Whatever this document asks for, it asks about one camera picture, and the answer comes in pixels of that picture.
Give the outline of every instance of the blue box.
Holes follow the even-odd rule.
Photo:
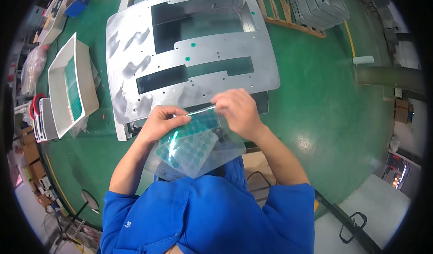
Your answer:
[[[76,17],[87,7],[90,0],[69,0],[66,3],[66,10],[64,11],[70,17]]]

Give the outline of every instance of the blue shirt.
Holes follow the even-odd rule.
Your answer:
[[[174,244],[184,254],[313,253],[309,184],[271,186],[261,209],[246,190],[245,175],[231,173],[157,181],[142,196],[108,191],[102,254],[161,254]]]

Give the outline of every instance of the person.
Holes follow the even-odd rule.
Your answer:
[[[156,106],[113,172],[102,254],[313,253],[314,189],[295,155],[260,121],[244,89],[218,94],[211,103],[233,132],[265,155],[279,183],[270,187],[266,204],[260,208],[246,190],[241,157],[223,165],[223,176],[156,181],[135,195],[154,143],[191,120],[179,107]]]

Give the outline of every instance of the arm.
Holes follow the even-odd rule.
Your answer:
[[[215,95],[211,102],[233,132],[260,148],[280,184],[310,183],[295,155],[260,121],[256,102],[246,90],[230,89]]]
[[[174,105],[154,107],[134,143],[117,164],[111,176],[109,188],[111,192],[135,194],[144,163],[154,143],[171,129],[191,121],[191,117],[185,115],[187,115],[185,110]]]

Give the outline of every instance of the white cylinder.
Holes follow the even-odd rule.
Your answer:
[[[373,56],[362,56],[362,57],[354,57],[352,59],[353,64],[366,64],[366,63],[374,63],[375,58]]]

